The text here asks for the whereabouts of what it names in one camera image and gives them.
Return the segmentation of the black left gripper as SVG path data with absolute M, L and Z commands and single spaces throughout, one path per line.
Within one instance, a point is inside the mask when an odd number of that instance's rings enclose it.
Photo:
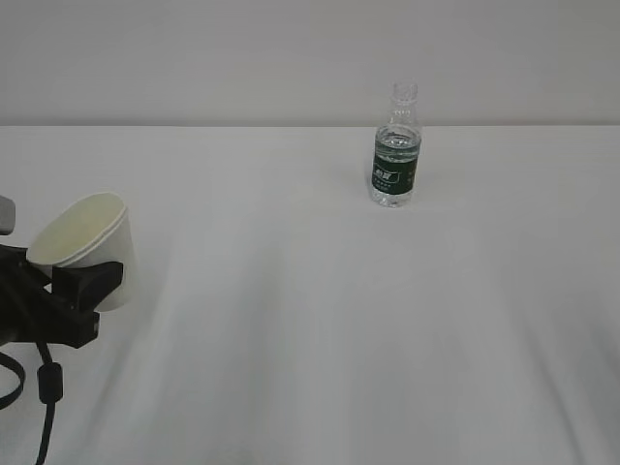
M 99 335 L 95 309 L 122 283 L 123 264 L 52 268 L 26 260 L 26 250 L 1 247 L 1 342 L 81 348 Z

